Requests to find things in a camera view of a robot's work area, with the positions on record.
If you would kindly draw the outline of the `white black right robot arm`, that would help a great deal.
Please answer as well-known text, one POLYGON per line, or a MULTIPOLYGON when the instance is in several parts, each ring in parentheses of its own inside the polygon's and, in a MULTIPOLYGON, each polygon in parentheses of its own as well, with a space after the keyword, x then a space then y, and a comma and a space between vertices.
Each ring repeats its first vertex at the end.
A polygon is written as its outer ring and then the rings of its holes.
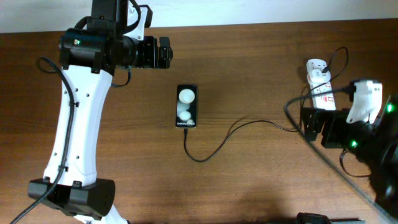
POLYGON ((346 122, 349 110, 302 109, 304 136, 314 141, 322 135, 327 149, 344 149, 365 163, 367 176, 376 193, 375 202, 397 218, 397 95, 390 95, 383 113, 375 122, 346 122))

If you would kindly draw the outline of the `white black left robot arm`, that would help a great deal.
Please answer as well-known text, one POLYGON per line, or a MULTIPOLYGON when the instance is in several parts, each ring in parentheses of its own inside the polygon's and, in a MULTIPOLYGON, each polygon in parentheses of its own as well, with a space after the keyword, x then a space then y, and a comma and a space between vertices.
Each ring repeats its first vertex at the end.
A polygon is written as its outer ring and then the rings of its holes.
POLYGON ((100 179, 96 145, 101 114, 117 68, 167 69, 168 37, 146 36, 152 10, 135 1, 93 1, 91 14, 60 38, 60 60, 50 71, 62 79, 52 154, 28 195, 83 223, 124 223, 114 205, 116 184, 100 179))

